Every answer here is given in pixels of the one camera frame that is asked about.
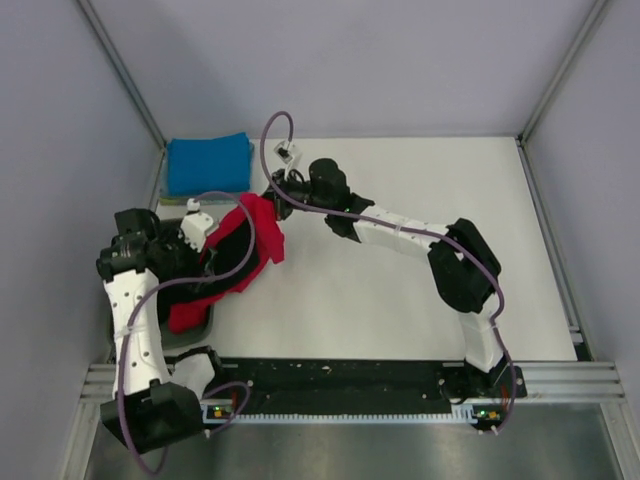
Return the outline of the red t shirt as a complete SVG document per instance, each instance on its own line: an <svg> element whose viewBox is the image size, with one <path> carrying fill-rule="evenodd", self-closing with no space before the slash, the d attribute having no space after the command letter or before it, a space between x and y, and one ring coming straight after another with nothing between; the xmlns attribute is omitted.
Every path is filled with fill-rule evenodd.
<svg viewBox="0 0 640 480"><path fill-rule="evenodd" d="M285 236L278 226L272 203L251 193L243 194L240 197L240 201L242 205L226 214L220 223L223 222L224 219L231 221L232 218L245 218L249 221L251 227L251 244L254 244L254 239L258 238L261 266L258 269L258 273L252 275L246 287L236 293L241 293L246 290L262 273L269 262L278 264L285 259ZM170 306L168 317L169 331L173 334L184 334L203 325L208 318L208 308L215 303L207 306L201 303Z"/></svg>

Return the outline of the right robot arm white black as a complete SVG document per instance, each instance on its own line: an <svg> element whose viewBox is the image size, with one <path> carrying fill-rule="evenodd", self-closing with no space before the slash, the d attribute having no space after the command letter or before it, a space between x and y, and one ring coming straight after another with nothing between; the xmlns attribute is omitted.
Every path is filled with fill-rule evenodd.
<svg viewBox="0 0 640 480"><path fill-rule="evenodd" d="M459 315L469 388L487 396L505 381L507 392L516 394L516 367L498 326L505 308L498 281L501 265L471 221L460 218L433 226L394 214L352 192L330 158L314 161L307 177L290 168L266 177L266 194L280 219L293 210L322 214L339 237L425 262L440 298Z"/></svg>

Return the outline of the black t shirt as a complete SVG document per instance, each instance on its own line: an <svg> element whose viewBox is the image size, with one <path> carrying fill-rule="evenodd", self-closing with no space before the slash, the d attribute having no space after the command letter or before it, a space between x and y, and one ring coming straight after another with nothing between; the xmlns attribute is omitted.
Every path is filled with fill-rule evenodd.
<svg viewBox="0 0 640 480"><path fill-rule="evenodd" d="M261 266L258 238L251 244L251 227L245 218L232 218L231 221L224 219L208 237L205 247L216 251L212 276L224 276L229 272L233 274L214 281L166 287L160 292L159 299L169 306L197 303L207 306L217 302L227 293L243 290ZM172 273L171 256L164 267L164 273L159 276L162 281L183 278L175 277Z"/></svg>

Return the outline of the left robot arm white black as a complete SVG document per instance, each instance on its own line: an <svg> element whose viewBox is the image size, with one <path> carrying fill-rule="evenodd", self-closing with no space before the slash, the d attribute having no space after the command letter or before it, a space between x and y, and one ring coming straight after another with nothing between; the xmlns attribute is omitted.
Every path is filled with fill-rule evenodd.
<svg viewBox="0 0 640 480"><path fill-rule="evenodd" d="M116 213L117 233L96 261L111 304L116 378L100 407L103 425L137 454L167 447L203 429L201 401L226 387L217 354L198 347L167 364L161 319L178 278L199 251L176 223L148 209Z"/></svg>

